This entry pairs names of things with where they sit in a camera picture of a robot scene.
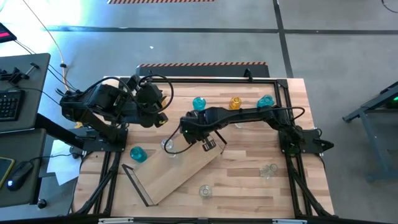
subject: hazard stripe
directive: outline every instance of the hazard stripe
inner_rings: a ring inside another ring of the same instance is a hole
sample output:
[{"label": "hazard stripe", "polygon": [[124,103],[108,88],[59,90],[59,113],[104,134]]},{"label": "hazard stripe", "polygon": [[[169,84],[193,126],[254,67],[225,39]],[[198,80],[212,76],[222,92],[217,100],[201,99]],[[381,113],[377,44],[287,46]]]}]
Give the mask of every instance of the hazard stripe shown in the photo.
[{"label": "hazard stripe", "polygon": [[213,2],[216,0],[108,0],[108,4]]},{"label": "hazard stripe", "polygon": [[138,67],[187,67],[187,66],[220,66],[220,65],[267,65],[266,62],[218,62],[218,63],[148,63]]}]

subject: concrete floor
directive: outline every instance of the concrete floor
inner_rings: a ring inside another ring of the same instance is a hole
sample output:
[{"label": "concrete floor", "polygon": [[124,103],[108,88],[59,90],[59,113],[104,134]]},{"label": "concrete floor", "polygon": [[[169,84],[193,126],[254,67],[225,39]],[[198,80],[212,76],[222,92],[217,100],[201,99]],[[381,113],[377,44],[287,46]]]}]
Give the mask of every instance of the concrete floor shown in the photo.
[{"label": "concrete floor", "polygon": [[[211,3],[107,5],[99,0],[27,1],[48,25],[98,27],[193,27],[276,29],[272,0],[216,0]],[[398,10],[398,2],[386,1]],[[398,14],[377,0],[279,0],[286,29],[398,29]],[[12,16],[16,10],[23,16]],[[36,52],[59,54],[40,24],[20,1],[0,12],[18,39]],[[54,32],[68,79],[84,89],[105,75],[131,75],[140,63],[266,61],[271,77],[286,77],[278,34]],[[396,35],[287,35],[294,77],[304,78],[313,118],[323,138],[326,175],[335,213],[343,218],[397,223],[398,180],[369,183],[377,171],[362,124],[341,117],[397,81]],[[0,56],[25,54],[15,43],[0,45]],[[56,100],[62,88],[50,75],[45,91]],[[40,112],[66,128],[73,123],[45,96]],[[61,187],[45,180],[41,197],[49,206],[0,209],[0,220],[65,214],[73,182]]]}]

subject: paper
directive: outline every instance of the paper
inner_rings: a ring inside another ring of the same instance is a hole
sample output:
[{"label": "paper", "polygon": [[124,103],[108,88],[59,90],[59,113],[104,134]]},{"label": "paper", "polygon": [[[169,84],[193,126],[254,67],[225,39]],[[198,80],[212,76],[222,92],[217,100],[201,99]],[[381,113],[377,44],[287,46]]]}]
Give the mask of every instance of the paper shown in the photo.
[{"label": "paper", "polygon": [[[51,156],[69,155],[69,148],[70,146],[63,141],[55,140],[52,144]],[[62,185],[79,176],[80,164],[80,157],[78,159],[74,159],[72,155],[52,157],[49,160],[47,172],[54,172],[58,185]]]}]

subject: keyboard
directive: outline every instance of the keyboard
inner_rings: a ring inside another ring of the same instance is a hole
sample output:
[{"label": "keyboard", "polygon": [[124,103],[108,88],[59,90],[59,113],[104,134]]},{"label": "keyboard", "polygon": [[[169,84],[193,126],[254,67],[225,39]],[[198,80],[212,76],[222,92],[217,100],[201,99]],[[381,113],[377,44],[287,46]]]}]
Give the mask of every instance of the keyboard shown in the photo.
[{"label": "keyboard", "polygon": [[0,122],[18,120],[24,94],[24,90],[0,91]]}]

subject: teal glass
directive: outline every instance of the teal glass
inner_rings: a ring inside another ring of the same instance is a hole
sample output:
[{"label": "teal glass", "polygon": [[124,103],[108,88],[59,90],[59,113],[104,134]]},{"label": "teal glass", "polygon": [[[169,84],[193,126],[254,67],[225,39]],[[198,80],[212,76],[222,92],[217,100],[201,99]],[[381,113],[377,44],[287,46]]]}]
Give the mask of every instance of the teal glass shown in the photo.
[{"label": "teal glass", "polygon": [[205,106],[206,106],[206,100],[203,99],[203,97],[196,97],[195,99],[193,99],[193,109],[194,110],[204,110]]},{"label": "teal glass", "polygon": [[137,162],[144,162],[147,159],[147,153],[139,146],[133,147],[130,151],[131,159]]},{"label": "teal glass", "polygon": [[265,95],[257,102],[258,108],[272,105],[274,105],[274,99],[271,95]]}]

